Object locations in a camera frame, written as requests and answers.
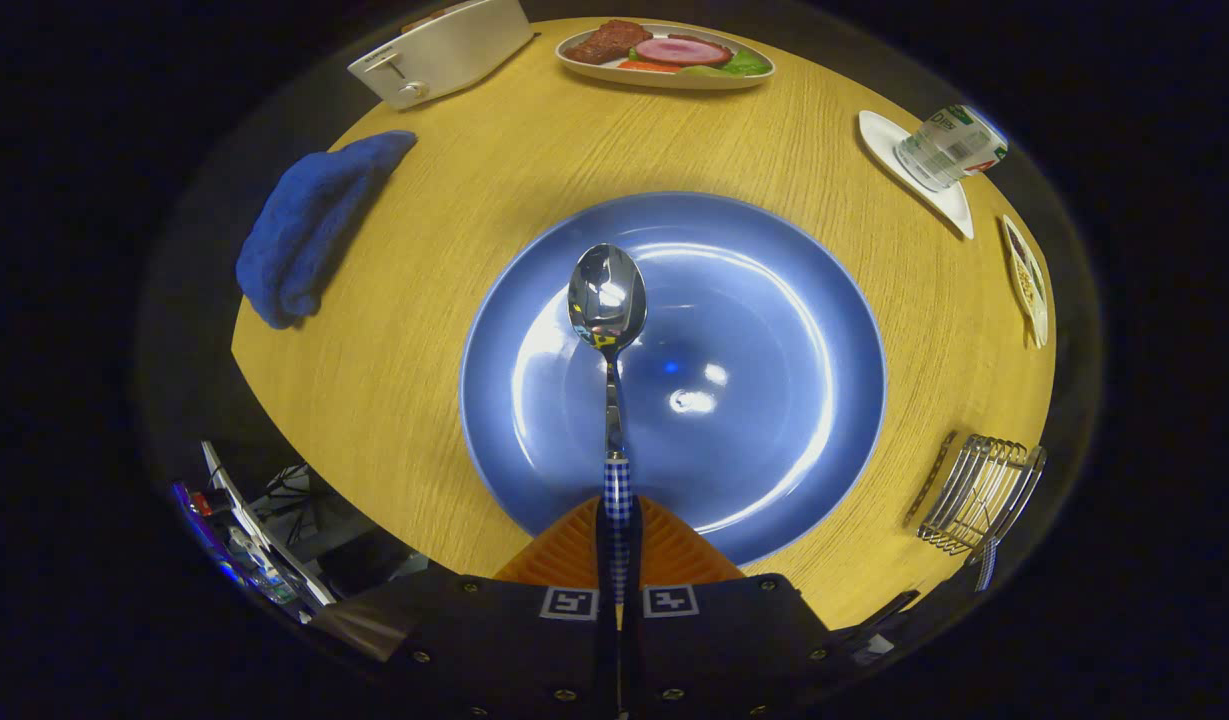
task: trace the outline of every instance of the clear plastic cup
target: clear plastic cup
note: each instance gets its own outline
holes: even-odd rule
[[[978,111],[949,104],[893,146],[898,163],[930,190],[946,190],[962,178],[999,163],[1010,143]]]

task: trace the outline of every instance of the yellow table surface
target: yellow table surface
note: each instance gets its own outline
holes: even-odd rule
[[[760,42],[745,38],[778,74],[747,91],[568,72],[556,44],[605,20],[535,23],[542,36],[485,81],[404,113],[379,104],[350,128],[336,147],[390,129],[419,140],[320,313],[272,331],[242,303],[231,350],[245,378],[299,453],[370,518],[455,571],[492,575],[530,541],[483,487],[458,424],[458,361],[492,283],[544,229],[597,202],[736,197],[842,260],[889,364],[882,434],[855,489],[805,538],[745,570],[787,575],[828,625],[864,620],[906,589],[929,592],[965,560],[902,525],[939,442],[961,429],[1031,446],[1048,410],[1057,328],[1047,346],[1030,346],[998,229],[1010,214],[1030,241],[1025,217],[991,179],[967,178],[976,237],[961,238],[858,136],[858,111],[908,131],[919,119]]]

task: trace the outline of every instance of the spoon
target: spoon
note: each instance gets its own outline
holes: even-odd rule
[[[623,538],[632,516],[632,491],[623,415],[619,413],[623,387],[618,377],[618,354],[632,345],[645,327],[645,281],[627,252],[601,243],[578,259],[569,278],[569,322],[574,332],[605,355],[605,514],[610,516],[614,575],[614,602],[623,602],[627,584],[628,548]]]

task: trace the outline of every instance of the blue towel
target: blue towel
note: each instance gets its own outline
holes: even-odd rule
[[[386,131],[285,170],[236,260],[236,281],[267,324],[316,313],[321,291],[382,183],[418,138]]]

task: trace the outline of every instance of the blue plate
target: blue plate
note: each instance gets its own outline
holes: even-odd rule
[[[565,288],[587,247],[645,275],[619,355],[632,490],[742,565],[826,518],[876,445],[885,359],[844,268],[787,220],[688,192],[622,197],[542,233],[472,323],[458,380],[481,478],[531,534],[601,491],[605,365]]]

